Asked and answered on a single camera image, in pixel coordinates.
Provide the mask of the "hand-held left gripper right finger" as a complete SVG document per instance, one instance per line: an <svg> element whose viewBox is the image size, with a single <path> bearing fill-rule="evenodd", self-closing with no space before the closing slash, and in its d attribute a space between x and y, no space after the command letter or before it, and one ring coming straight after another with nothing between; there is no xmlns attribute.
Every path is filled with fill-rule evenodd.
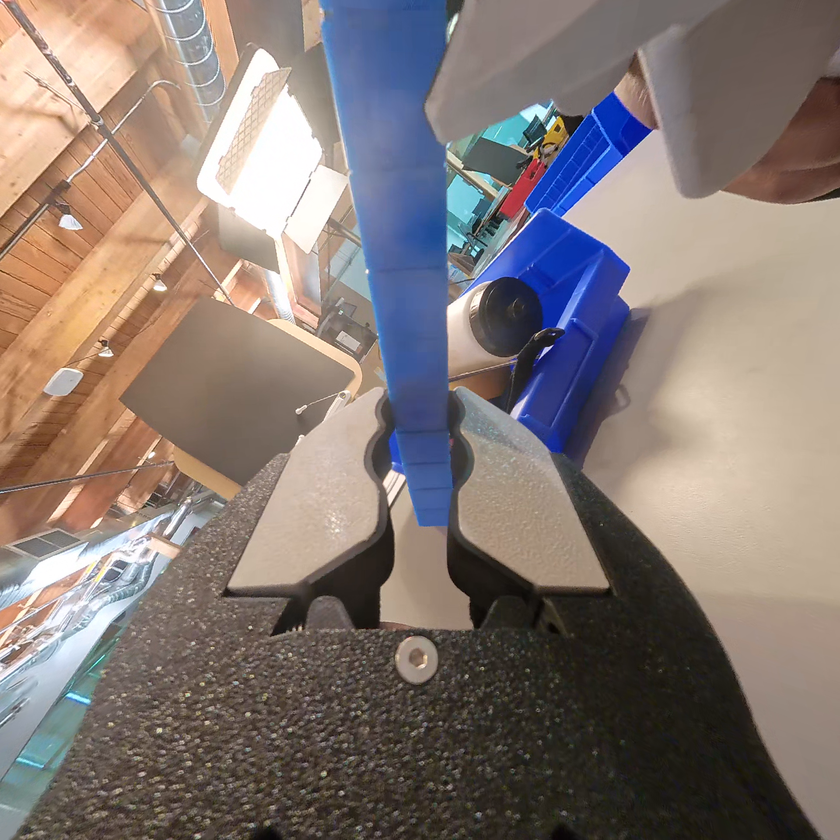
<svg viewBox="0 0 840 840"><path fill-rule="evenodd" d="M553 454L464 387L451 393L464 451L448 536L450 575L469 597L601 595L609 582Z"/></svg>

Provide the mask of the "blue segmented rod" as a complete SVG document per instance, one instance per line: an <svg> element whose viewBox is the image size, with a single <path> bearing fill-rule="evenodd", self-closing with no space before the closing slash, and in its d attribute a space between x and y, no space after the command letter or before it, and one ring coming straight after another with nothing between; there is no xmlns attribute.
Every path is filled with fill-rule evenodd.
<svg viewBox="0 0 840 840"><path fill-rule="evenodd" d="M424 105L445 51L446 3L321 9L395 440L417 523L445 527L453 493L446 162Z"/></svg>

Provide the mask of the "white tube with black cap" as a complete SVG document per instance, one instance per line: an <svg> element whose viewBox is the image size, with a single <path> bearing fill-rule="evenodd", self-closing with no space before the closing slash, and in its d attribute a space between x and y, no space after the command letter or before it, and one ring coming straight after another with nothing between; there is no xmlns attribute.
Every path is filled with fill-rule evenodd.
<svg viewBox="0 0 840 840"><path fill-rule="evenodd" d="M538 293L516 277L480 283L447 308L451 379L512 361L543 328Z"/></svg>

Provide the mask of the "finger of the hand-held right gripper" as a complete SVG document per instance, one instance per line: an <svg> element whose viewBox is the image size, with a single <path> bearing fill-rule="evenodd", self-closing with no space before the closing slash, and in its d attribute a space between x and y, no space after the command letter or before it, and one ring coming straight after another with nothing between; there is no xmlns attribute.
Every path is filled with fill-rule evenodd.
<svg viewBox="0 0 840 840"><path fill-rule="evenodd" d="M838 48L834 1L647 2L639 59L680 194L755 165Z"/></svg>
<svg viewBox="0 0 840 840"><path fill-rule="evenodd" d="M634 55L720 1L464 2L427 95L439 141L456 141L538 103L582 115L614 90Z"/></svg>

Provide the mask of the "studio light panel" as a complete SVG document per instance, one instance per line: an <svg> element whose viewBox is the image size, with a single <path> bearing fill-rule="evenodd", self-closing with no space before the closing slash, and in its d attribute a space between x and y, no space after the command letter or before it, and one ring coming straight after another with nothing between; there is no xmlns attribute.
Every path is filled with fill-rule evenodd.
<svg viewBox="0 0 840 840"><path fill-rule="evenodd" d="M327 162L339 141L323 44L291 67L247 45L196 172L198 191L217 205L222 248L275 273L285 238L309 254L348 188Z"/></svg>

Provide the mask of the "silver ventilation duct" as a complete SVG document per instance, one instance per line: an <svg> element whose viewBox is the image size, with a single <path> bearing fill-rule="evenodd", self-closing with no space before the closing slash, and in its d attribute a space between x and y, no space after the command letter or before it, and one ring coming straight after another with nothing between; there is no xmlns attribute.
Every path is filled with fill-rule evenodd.
<svg viewBox="0 0 840 840"><path fill-rule="evenodd" d="M200 134L211 126L226 93L221 62L201 1L144 1Z"/></svg>

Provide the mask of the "black boom pole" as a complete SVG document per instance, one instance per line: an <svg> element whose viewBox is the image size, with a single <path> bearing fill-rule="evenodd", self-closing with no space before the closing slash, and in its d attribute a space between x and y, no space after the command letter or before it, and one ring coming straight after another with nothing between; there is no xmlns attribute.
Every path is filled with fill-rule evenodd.
<svg viewBox="0 0 840 840"><path fill-rule="evenodd" d="M185 247L189 248L194 253L199 264L211 277L216 288L223 294L224 299L228 303L233 304L234 302L225 290L222 281L216 277L214 272L211 270L211 268L205 261L205 258L199 254L198 250L194 246L192 240L187 236L183 227L176 221L175 217L171 214L169 208L163 202L160 195L155 191L152 184L148 181L148 179L144 176L142 171L135 164L132 157L130 157L130 154L123 148L120 141L110 130L109 126L104 122L100 112L94 108L91 101L79 88L74 78L64 67L64 65L60 62L54 50L49 47L44 36L42 36L40 31L33 24L31 19L26 15L21 6L17 2L13 1L2 1L2 5L11 14L13 19L17 21L18 25L26 33L27 37L30 38L30 40L34 43L35 47L38 49L40 54L43 57L45 57L49 65L52 67L52 69L56 72L56 74L68 88L75 101L87 114L91 124L100 133L102 141L114 150L115 154L120 158L122 163L126 166L126 168L129 170L129 172L137 181L137 183L140 184L140 186L149 196L154 205L161 211L166 222L173 228L173 231L178 235L179 239L183 242Z"/></svg>

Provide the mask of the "red case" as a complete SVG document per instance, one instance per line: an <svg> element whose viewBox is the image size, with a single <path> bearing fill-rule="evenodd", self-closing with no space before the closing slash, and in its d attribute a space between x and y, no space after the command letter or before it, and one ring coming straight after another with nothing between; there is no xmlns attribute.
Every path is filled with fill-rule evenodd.
<svg viewBox="0 0 840 840"><path fill-rule="evenodd" d="M530 160L500 203L497 214L505 220L513 219L522 210L526 199L546 170L547 167L541 160Z"/></svg>

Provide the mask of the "blue plastic bin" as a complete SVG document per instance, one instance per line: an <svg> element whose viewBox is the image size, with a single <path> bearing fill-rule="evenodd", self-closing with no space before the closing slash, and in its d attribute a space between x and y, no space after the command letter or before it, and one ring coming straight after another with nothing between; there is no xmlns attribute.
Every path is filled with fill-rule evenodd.
<svg viewBox="0 0 840 840"><path fill-rule="evenodd" d="M530 214L565 215L649 134L614 93L583 119L526 199Z"/></svg>
<svg viewBox="0 0 840 840"><path fill-rule="evenodd" d="M606 245L542 209L460 295L485 281L519 278L539 295L541 330L562 331L537 354L510 410L556 454L565 450L627 319L620 291L628 274Z"/></svg>

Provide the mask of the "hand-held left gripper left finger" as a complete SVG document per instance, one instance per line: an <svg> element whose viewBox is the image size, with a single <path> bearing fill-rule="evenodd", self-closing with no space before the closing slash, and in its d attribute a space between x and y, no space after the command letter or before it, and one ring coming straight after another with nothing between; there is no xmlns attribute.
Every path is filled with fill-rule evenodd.
<svg viewBox="0 0 840 840"><path fill-rule="evenodd" d="M377 445L387 443L386 390L377 386L325 417L290 452L228 583L231 595L308 597L362 558L352 582L382 585L393 534Z"/></svg>

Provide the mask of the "person's right hand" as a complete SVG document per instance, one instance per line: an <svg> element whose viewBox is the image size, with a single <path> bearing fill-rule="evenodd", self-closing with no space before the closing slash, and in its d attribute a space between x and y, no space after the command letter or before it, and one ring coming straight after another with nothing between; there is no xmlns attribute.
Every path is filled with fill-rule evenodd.
<svg viewBox="0 0 840 840"><path fill-rule="evenodd" d="M769 151L723 191L772 204L807 203L839 187L839 79L820 79Z"/></svg>

